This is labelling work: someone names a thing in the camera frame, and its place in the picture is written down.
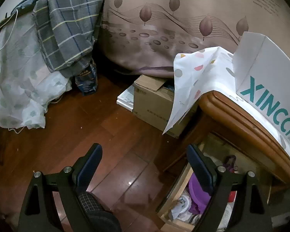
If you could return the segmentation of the beige leaf print bedsheet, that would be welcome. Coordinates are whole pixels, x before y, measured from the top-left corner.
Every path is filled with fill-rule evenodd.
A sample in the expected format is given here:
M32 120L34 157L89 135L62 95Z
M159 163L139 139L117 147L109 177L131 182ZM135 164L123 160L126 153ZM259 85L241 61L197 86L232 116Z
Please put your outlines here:
M177 54L235 52L245 32L268 36L290 57L284 0L105 0L105 55L137 74L171 77Z

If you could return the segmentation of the grey plaid blanket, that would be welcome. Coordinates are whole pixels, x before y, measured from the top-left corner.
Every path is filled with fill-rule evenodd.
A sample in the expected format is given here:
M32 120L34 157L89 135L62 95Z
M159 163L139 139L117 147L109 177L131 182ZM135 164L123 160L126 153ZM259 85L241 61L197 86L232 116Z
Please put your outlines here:
M38 0L38 42L51 72L71 78L85 70L98 38L104 0Z

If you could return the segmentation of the white flat box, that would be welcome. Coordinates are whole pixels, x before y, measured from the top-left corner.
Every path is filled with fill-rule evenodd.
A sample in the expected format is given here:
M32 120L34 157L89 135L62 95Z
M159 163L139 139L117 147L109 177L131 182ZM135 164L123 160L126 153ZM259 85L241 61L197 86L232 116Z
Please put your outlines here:
M123 108L133 112L134 87L131 85L123 91L118 97L116 103Z

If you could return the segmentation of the white XINCCI shoe box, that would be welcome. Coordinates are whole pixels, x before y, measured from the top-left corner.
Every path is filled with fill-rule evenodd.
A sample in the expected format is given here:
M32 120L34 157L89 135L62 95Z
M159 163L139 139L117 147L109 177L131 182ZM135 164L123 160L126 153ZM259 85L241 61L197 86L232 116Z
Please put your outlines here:
M290 59L267 36L245 32L232 59L236 93L290 144Z

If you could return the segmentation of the light wooden drawer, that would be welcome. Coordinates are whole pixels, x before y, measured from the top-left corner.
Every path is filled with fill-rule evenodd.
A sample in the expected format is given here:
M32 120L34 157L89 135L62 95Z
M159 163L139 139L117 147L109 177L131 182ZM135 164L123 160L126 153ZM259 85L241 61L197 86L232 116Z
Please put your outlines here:
M255 172L261 182L261 192L265 194L266 202L269 201L271 191L270 174L258 166L250 158L236 150L226 141L215 135L208 135L199 145L199 149L205 156L210 157L215 165L221 165L227 156L236 156L235 172L245 173L248 170ZM193 214L189 212L192 207L192 194L189 192L193 170L186 163L181 175L175 181L168 196L157 209L157 215L164 222L162 231L192 231L193 224L190 222Z

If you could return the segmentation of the white patterned underwear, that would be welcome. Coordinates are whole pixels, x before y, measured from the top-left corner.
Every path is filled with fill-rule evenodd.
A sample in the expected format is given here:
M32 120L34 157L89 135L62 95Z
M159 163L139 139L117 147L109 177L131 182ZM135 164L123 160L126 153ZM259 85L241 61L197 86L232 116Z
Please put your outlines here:
M191 217L192 213L189 209L192 206L192 199L187 190L184 190L180 198L176 201L175 206L173 206L169 212L169 219L171 221L178 219L186 222Z

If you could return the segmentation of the purple underwear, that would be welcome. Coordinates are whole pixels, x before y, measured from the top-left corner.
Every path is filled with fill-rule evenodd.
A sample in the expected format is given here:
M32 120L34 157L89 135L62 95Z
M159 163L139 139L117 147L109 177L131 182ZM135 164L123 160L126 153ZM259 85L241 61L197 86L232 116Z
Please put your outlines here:
M200 186L200 183L194 173L192 173L192 176L188 182L188 189L192 200L189 212L195 215L202 214L211 197L208 193L202 190L202 187Z

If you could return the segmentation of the white sheer dotted fabric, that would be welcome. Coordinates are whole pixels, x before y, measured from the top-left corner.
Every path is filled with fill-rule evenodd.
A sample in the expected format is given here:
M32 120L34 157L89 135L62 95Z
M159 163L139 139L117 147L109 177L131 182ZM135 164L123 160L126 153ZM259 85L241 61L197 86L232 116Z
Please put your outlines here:
M2 28L0 127L44 128L48 104L71 88L69 79L46 66L31 13Z

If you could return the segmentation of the red underwear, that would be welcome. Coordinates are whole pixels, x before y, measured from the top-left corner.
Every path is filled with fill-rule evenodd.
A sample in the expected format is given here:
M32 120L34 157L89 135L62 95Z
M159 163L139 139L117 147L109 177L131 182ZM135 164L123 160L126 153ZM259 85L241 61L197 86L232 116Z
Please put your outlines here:
M229 194L229 197L228 197L228 202L229 203L234 202L235 197L236 197L236 191L231 191L230 194Z

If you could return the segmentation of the white patterned table cloth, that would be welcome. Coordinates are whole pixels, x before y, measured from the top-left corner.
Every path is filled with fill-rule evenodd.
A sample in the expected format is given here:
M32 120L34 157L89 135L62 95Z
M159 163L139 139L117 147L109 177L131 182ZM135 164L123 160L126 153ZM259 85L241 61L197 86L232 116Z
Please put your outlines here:
M194 53L178 53L173 62L174 100L169 121L163 132L171 129L203 94L217 91L259 122L290 157L290 143L256 108L237 95L233 73L233 54L221 47Z

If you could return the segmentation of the dark blue printed bag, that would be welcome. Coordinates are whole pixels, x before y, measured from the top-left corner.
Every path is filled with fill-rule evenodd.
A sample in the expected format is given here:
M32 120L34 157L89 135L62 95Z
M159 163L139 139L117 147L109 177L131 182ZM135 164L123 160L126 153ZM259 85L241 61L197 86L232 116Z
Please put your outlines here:
M90 59L89 66L75 77L75 85L84 96L96 93L98 89L98 78L96 64Z

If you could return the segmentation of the dark plaid slipper foot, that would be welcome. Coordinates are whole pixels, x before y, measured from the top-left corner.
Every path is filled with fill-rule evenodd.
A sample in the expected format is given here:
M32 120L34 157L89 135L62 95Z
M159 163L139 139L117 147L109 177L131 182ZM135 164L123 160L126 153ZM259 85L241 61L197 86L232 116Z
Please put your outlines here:
M92 193L82 192L78 198L91 222L93 231L122 231L119 220L111 211L104 209Z

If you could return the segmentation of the brown wooden nightstand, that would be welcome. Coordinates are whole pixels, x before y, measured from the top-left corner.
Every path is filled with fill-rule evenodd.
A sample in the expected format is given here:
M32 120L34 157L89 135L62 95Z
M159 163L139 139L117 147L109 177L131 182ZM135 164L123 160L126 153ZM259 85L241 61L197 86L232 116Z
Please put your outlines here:
M174 144L174 150L161 162L161 170L168 170L184 157L189 144L201 143L211 132L290 185L290 156L282 145L248 112L217 91L207 92L197 100L197 111Z

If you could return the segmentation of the brown cardboard box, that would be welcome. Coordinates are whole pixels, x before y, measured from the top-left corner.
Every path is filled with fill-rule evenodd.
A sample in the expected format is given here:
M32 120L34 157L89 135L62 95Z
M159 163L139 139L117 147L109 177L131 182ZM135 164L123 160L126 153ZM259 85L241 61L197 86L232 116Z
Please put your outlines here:
M165 83L165 79L147 75L141 75L133 83L133 114L160 131L168 124L174 99Z

